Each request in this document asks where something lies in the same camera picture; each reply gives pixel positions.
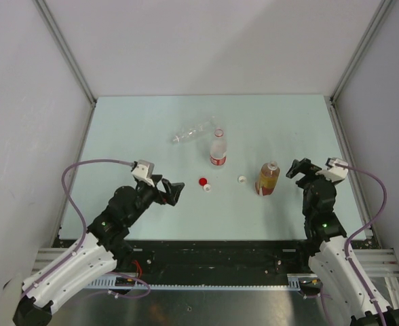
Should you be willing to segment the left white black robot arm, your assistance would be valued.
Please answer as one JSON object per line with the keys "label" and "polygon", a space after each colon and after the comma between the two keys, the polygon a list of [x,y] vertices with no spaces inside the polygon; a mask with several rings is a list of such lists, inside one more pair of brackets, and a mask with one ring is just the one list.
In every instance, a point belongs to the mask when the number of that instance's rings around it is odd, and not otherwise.
{"label": "left white black robot arm", "polygon": [[107,207],[62,255],[23,282],[13,316],[15,325],[47,325],[55,313],[93,280],[132,263],[125,242],[129,229],[153,204],[175,206],[185,187],[160,175],[152,176],[163,190],[144,181],[118,188]]}

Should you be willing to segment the left aluminium frame post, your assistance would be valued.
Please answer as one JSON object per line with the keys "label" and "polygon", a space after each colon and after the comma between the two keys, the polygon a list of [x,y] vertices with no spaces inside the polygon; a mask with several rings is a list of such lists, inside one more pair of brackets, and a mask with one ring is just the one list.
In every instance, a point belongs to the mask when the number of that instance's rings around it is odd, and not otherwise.
{"label": "left aluminium frame post", "polygon": [[61,31],[47,1],[44,0],[33,0],[39,15],[41,16],[47,30],[49,31],[54,43],[60,51],[67,67],[70,69],[75,81],[78,83],[83,95],[92,107],[95,107],[96,97],[91,91],[91,87],[86,81],[85,75],[81,70],[72,50],[69,46],[63,32]]}

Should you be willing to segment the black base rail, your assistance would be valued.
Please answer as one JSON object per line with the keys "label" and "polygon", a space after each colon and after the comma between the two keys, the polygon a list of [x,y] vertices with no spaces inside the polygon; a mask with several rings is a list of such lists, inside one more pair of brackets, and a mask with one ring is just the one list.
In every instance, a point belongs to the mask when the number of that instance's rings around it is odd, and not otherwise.
{"label": "black base rail", "polygon": [[263,273],[311,272],[306,240],[125,240],[130,260],[116,272],[138,269],[141,280],[258,279]]}

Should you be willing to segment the red label plastic bottle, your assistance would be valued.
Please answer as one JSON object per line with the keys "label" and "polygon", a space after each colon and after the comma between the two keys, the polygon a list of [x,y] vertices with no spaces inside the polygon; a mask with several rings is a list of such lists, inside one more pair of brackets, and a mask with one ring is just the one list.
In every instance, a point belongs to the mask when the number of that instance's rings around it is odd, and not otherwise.
{"label": "red label plastic bottle", "polygon": [[210,162],[215,166],[223,166],[227,159],[227,141],[221,128],[214,131],[210,146]]}

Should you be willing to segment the aluminium frame post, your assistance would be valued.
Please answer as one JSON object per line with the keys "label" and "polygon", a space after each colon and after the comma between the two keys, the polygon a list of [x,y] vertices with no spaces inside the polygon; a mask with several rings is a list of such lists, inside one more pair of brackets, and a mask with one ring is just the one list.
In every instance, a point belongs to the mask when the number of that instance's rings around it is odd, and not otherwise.
{"label": "aluminium frame post", "polygon": [[371,18],[364,34],[362,35],[354,53],[352,54],[350,61],[348,62],[343,74],[341,75],[337,85],[335,86],[329,99],[331,103],[337,102],[341,93],[344,91],[345,87],[349,83],[352,75],[355,73],[359,64],[363,60],[364,56],[368,52],[372,42],[374,42],[375,37],[380,31],[382,25],[384,24],[386,18],[388,17],[390,11],[396,4],[394,0],[382,0],[379,3],[373,17]]}
{"label": "aluminium frame post", "polygon": [[49,31],[54,43],[60,51],[67,67],[70,69],[75,81],[78,83],[83,95],[92,107],[95,107],[96,97],[91,91],[91,87],[86,81],[85,75],[81,70],[72,50],[69,46],[63,32],[61,31],[47,1],[44,0],[33,0],[39,15],[41,16],[47,30]]}

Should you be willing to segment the white tea bottle cap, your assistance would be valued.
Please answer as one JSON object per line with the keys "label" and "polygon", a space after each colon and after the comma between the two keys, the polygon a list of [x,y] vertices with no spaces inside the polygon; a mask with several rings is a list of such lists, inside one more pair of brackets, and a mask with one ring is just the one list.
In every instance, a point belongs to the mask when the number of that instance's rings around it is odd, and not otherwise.
{"label": "white tea bottle cap", "polygon": [[205,184],[204,186],[203,186],[203,190],[205,191],[205,192],[210,192],[211,191],[211,186],[210,186],[210,184]]}

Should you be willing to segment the red bottle cap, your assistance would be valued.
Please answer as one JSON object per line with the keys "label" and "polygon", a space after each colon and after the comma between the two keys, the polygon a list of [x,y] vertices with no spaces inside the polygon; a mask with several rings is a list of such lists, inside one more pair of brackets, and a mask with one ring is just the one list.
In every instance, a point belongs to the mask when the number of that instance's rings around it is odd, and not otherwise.
{"label": "red bottle cap", "polygon": [[208,180],[205,177],[201,177],[199,179],[198,183],[203,187],[203,186],[205,186],[208,183]]}

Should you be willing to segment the yellow red tea bottle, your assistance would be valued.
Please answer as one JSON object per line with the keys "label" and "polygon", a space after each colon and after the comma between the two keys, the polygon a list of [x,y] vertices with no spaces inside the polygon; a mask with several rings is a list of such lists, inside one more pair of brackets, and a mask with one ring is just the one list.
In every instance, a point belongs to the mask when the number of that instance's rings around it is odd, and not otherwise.
{"label": "yellow red tea bottle", "polygon": [[280,168],[276,161],[264,163],[260,169],[255,189],[260,196],[269,196],[274,192],[280,176]]}

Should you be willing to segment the clear plastic water bottle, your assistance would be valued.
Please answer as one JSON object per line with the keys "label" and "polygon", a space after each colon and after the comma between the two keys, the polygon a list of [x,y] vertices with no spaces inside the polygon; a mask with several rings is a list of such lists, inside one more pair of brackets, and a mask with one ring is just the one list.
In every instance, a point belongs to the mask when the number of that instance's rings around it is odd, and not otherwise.
{"label": "clear plastic water bottle", "polygon": [[210,116],[194,125],[182,127],[170,138],[171,144],[186,143],[194,139],[200,138],[206,134],[214,132],[216,129],[216,118]]}

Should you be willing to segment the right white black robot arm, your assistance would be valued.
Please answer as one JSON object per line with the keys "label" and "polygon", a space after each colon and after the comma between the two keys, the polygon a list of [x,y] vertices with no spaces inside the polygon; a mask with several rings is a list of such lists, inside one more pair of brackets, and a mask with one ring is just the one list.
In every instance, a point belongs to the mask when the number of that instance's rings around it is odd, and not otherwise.
{"label": "right white black robot arm", "polygon": [[321,283],[319,296],[328,295],[335,305],[335,315],[325,314],[330,325],[399,325],[399,308],[380,294],[352,247],[356,235],[373,222],[347,235],[334,210],[336,186],[351,170],[352,166],[338,158],[329,158],[325,168],[307,158],[292,162],[286,177],[302,175],[296,184],[303,191],[307,237],[306,249],[295,255],[295,263],[302,272],[314,272]]}

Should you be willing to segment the right aluminium frame post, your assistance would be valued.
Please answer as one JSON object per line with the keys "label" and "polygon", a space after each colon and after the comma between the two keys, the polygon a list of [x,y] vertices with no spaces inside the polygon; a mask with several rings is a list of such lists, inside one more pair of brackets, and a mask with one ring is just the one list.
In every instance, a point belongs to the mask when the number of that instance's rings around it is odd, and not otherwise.
{"label": "right aluminium frame post", "polygon": [[345,87],[349,83],[352,75],[355,73],[359,64],[363,60],[364,56],[368,52],[372,42],[374,42],[375,37],[380,31],[382,25],[384,24],[386,18],[388,17],[390,11],[396,4],[394,0],[382,0],[379,3],[373,17],[371,18],[364,34],[362,35],[354,53],[352,54],[350,61],[348,62],[343,74],[341,75],[337,85],[335,86],[329,99],[331,103],[337,102],[341,93],[344,91]]}

